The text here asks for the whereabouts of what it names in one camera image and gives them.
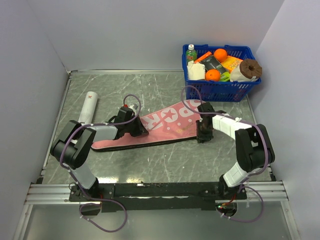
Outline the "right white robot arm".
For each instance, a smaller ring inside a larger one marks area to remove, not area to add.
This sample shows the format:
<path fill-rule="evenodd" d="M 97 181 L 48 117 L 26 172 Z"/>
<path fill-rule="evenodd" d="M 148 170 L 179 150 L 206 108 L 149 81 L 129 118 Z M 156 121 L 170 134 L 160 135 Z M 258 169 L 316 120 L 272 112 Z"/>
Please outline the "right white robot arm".
<path fill-rule="evenodd" d="M 206 143 L 212 140 L 213 131 L 219 131 L 235 141 L 236 163 L 217 184 L 217 192 L 223 199 L 230 199 L 240 185 L 251 176 L 258 175 L 275 160 L 275 153 L 262 124 L 251 124 L 241 118 L 231 117 L 224 111 L 215 112 L 208 102 L 197 107 L 200 120 L 196 121 L 196 140 Z"/>

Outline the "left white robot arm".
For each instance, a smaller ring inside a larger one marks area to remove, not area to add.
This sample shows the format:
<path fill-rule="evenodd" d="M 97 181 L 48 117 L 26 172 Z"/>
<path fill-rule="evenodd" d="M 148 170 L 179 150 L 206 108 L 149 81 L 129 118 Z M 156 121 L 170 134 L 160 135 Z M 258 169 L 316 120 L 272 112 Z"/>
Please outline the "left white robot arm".
<path fill-rule="evenodd" d="M 139 113 L 132 108 L 122 106 L 117 115 L 109 121 L 97 124 L 82 124 L 70 120 L 50 148 L 50 154 L 66 169 L 81 189 L 81 195 L 87 201 L 100 197 L 99 181 L 86 164 L 91 146 L 95 142 L 115 141 L 125 134 L 136 138 L 147 136 Z"/>

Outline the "blue plastic basket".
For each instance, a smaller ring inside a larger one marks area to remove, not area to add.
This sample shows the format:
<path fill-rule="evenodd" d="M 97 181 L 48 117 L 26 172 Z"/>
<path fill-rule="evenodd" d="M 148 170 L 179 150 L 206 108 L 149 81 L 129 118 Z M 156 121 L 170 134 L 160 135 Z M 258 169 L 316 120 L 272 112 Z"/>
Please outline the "blue plastic basket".
<path fill-rule="evenodd" d="M 195 87 L 200 92 L 201 99 L 205 102 L 240 102 L 253 87 L 262 82 L 260 78 L 251 82 L 190 80 L 188 77 L 186 57 L 188 46 L 188 44 L 182 46 L 181 63 L 184 73 L 184 82 L 186 86 Z M 228 55 L 242 60 L 253 60 L 255 58 L 251 48 L 244 45 L 210 46 L 208 44 L 196 44 L 194 48 L 198 57 L 217 49 L 225 49 Z"/>

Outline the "white shuttlecock tube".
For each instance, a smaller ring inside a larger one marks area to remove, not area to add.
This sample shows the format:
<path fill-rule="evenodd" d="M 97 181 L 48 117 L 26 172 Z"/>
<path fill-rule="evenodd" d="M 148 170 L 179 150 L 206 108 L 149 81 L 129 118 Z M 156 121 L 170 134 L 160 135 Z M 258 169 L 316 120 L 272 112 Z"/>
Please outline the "white shuttlecock tube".
<path fill-rule="evenodd" d="M 92 119 L 96 110 L 97 101 L 98 94 L 93 91 L 88 91 L 85 96 L 82 109 L 78 118 L 79 123 L 83 125 L 92 123 Z"/>

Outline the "pink racket cover bag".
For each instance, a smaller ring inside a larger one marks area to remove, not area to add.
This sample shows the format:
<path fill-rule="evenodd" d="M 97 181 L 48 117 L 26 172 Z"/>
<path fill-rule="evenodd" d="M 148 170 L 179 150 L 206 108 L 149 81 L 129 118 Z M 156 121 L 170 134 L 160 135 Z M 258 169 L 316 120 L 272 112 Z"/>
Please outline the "pink racket cover bag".
<path fill-rule="evenodd" d="M 140 120 L 148 135 L 132 137 L 125 133 L 118 140 L 94 142 L 91 149 L 110 152 L 194 140 L 197 135 L 196 121 L 200 119 L 200 115 L 194 111 L 200 104 L 199 100 L 186 100 L 145 115 Z"/>

